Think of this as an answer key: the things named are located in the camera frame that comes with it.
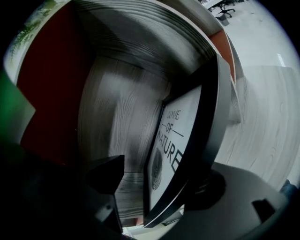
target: circular logo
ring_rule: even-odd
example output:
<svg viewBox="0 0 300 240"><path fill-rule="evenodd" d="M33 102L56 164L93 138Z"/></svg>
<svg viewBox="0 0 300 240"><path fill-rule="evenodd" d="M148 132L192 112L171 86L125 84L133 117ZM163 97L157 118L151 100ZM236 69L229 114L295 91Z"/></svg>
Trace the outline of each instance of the circular logo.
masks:
<svg viewBox="0 0 300 240"><path fill-rule="evenodd" d="M161 156L161 152L158 148L156 148L154 161L152 164L152 188L153 190L156 190L158 186L160 185L161 181L161 172L163 170L163 157Z"/></svg>

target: wooden panel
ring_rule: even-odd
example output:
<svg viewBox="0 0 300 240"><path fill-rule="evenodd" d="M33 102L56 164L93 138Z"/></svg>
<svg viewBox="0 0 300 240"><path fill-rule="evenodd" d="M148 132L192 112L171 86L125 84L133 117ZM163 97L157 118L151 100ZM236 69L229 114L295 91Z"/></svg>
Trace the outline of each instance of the wooden panel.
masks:
<svg viewBox="0 0 300 240"><path fill-rule="evenodd" d="M216 161L280 190L299 157L300 78L289 67L244 67L244 73L237 80L242 120L228 125Z"/></svg>
<svg viewBox="0 0 300 240"><path fill-rule="evenodd" d="M287 179L298 189L300 188L300 147L297 153L296 160L292 166L289 175L287 176Z"/></svg>
<svg viewBox="0 0 300 240"><path fill-rule="evenodd" d="M154 0L77 0L98 55L122 60L169 81L190 75L216 54L200 29Z"/></svg>
<svg viewBox="0 0 300 240"><path fill-rule="evenodd" d="M21 145L42 158L65 164L78 158L78 109L94 59L84 36L68 3L33 40L17 82L36 109Z"/></svg>
<svg viewBox="0 0 300 240"><path fill-rule="evenodd" d="M220 32L215 33L214 35L211 35L209 38L220 52L222 58L224 58L224 60L228 62L230 66L230 74L232 76L233 81L235 82L233 55L225 31L221 30Z"/></svg>
<svg viewBox="0 0 300 240"><path fill-rule="evenodd" d="M241 122L240 101L235 84L231 84L231 103L228 120L230 124Z"/></svg>
<svg viewBox="0 0 300 240"><path fill-rule="evenodd" d="M207 36L223 29L220 22L200 2L195 0L159 0L182 13L195 23Z"/></svg>
<svg viewBox="0 0 300 240"><path fill-rule="evenodd" d="M125 173L115 193L121 219L143 217L143 174Z"/></svg>
<svg viewBox="0 0 300 240"><path fill-rule="evenodd" d="M170 84L139 67L97 56L85 84L78 119L82 156L125 155L125 172L140 172Z"/></svg>

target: office chair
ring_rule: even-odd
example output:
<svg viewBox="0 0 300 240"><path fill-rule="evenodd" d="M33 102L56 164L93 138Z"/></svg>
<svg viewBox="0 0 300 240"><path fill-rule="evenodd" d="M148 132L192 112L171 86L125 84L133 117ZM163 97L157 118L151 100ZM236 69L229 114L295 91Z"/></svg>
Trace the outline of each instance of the office chair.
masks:
<svg viewBox="0 0 300 240"><path fill-rule="evenodd" d="M233 8L231 8L231 9L224 9L225 5L227 5L227 4L228 4L228 0L223 0L223 1L221 1L221 2L218 2L216 5L212 6L212 8L219 7L219 8L221 9L221 12L219 12L219 14L220 14L220 13L227 14L227 15L229 15L229 17L231 18L232 16L231 16L231 14L228 13L228 12L229 12L229 11L235 12L235 10L234 10Z"/></svg>

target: desk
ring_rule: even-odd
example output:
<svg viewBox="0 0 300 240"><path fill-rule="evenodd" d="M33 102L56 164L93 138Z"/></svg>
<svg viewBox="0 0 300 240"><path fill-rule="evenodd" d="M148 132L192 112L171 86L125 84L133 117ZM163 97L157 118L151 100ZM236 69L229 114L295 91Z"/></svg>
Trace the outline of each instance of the desk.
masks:
<svg viewBox="0 0 300 240"><path fill-rule="evenodd" d="M223 0L207 0L207 2L203 3L203 6L205 6L205 8L207 8L207 9L209 9L221 1L223 1Z"/></svg>

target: black plastic part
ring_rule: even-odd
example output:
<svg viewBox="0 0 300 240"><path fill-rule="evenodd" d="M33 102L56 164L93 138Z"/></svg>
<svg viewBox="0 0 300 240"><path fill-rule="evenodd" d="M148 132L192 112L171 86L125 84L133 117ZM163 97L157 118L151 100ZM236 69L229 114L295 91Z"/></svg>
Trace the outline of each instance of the black plastic part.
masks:
<svg viewBox="0 0 300 240"><path fill-rule="evenodd" d="M107 205L106 208L113 208L113 210L103 223L117 233L122 233L122 224L118 215L114 193L123 176L124 155L93 161L85 176L87 184L98 193L112 195L113 203Z"/></svg>
<svg viewBox="0 0 300 240"><path fill-rule="evenodd" d="M199 188L185 204L185 210L204 210L210 208L223 196L226 188L224 177L211 170L207 178L201 181Z"/></svg>
<svg viewBox="0 0 300 240"><path fill-rule="evenodd" d="M275 213L275 209L271 206L267 199L253 201L254 206L261 222L265 222Z"/></svg>

